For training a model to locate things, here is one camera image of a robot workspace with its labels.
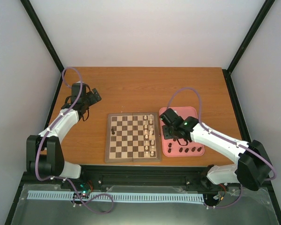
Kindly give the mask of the dark rook chess piece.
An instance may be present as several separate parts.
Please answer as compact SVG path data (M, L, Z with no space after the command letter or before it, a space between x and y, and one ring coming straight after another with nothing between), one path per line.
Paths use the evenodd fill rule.
M171 153L171 147L172 147L172 143L168 144L168 153Z

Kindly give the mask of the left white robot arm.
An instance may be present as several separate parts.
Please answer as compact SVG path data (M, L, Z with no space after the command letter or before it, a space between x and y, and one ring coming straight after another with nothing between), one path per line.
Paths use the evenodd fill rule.
M26 169L36 177L72 178L71 182L81 189L87 186L88 177L81 173L81 166L64 159L61 143L78 121L86 121L90 106L101 101L96 89L77 82L71 86L71 95L65 99L56 119L38 135L30 135L26 141Z

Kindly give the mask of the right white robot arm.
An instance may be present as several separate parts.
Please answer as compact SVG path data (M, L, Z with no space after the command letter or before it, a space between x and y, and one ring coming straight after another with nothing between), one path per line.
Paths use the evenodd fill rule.
M171 108L166 109L160 119L176 140L183 139L205 145L233 162L231 165L211 166L201 180L205 186L239 183L249 190L257 191L273 171L271 163L259 153L264 148L263 145L256 140L246 142L233 139L208 127L195 117L183 119Z

